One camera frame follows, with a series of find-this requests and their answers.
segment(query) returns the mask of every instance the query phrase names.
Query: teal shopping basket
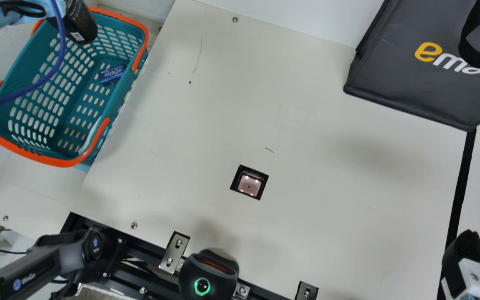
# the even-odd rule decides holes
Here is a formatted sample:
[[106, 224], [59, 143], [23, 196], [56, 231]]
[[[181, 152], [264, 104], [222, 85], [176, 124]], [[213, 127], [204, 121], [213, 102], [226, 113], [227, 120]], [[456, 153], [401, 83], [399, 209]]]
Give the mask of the teal shopping basket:
[[[66, 39], [60, 69], [38, 89], [0, 105], [0, 145], [29, 159], [72, 167], [91, 165], [147, 58], [147, 29], [122, 15], [90, 7], [97, 38]], [[39, 22], [5, 80], [0, 97], [49, 73], [60, 49], [57, 28]], [[120, 80], [103, 86], [99, 71], [125, 65]]]

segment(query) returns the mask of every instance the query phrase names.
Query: black strap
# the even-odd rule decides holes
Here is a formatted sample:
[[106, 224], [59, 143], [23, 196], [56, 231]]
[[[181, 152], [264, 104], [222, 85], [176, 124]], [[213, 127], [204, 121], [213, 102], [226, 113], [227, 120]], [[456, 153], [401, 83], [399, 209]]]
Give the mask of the black strap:
[[0, 1], [0, 7], [2, 8], [4, 15], [7, 15], [9, 11], [13, 11], [31, 18], [42, 18], [46, 16], [44, 6], [24, 0]]
[[476, 50], [467, 40], [468, 36], [480, 25], [480, 0], [475, 2], [468, 19], [462, 28], [459, 42], [460, 56], [471, 66], [480, 68], [480, 52]]

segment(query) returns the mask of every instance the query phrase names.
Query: metal bracket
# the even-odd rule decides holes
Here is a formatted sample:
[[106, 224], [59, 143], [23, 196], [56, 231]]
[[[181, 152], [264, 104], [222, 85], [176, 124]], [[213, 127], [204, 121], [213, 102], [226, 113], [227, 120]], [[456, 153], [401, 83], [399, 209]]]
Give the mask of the metal bracket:
[[190, 237], [174, 232], [168, 242], [168, 247], [166, 247], [166, 253], [158, 267], [170, 274], [175, 273], [175, 269], [179, 266], [179, 262], [185, 253], [189, 241]]
[[303, 281], [299, 282], [295, 300], [316, 300], [316, 296], [318, 296], [317, 287], [304, 283]]
[[232, 295], [233, 300], [246, 300], [249, 295], [249, 290], [251, 288], [247, 285], [238, 283], [236, 285], [235, 293]]

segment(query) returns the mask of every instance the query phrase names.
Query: green light ring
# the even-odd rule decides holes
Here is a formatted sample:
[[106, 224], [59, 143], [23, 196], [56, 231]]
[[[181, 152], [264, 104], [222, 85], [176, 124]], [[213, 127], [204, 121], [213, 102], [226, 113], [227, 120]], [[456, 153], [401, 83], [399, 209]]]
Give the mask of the green light ring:
[[[205, 292], [200, 292], [200, 291], [198, 291], [198, 288], [197, 288], [197, 287], [198, 287], [199, 281], [200, 281], [200, 280], [203, 280], [203, 279], [206, 280], [206, 282], [208, 282], [208, 287], [207, 287], [207, 289], [206, 289]], [[200, 277], [200, 278], [198, 278], [198, 279], [194, 282], [194, 291], [196, 292], [196, 294], [197, 294], [198, 296], [205, 296], [206, 294], [208, 294], [208, 292], [210, 292], [210, 281], [208, 281], [208, 279], [206, 279], [205, 277]]]

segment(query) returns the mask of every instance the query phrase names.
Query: black mark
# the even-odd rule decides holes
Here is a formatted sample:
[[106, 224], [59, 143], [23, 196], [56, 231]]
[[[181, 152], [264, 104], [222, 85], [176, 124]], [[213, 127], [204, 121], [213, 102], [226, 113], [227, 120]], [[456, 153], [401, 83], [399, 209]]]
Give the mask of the black mark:
[[194, 68], [194, 71], [192, 72], [192, 74], [194, 74], [196, 72], [196, 70], [198, 69], [198, 65], [200, 64], [200, 56], [201, 56], [201, 49], [203, 48], [203, 36], [201, 36], [201, 43], [200, 43], [200, 53], [199, 55], [197, 56], [197, 61], [196, 61], [196, 67]]

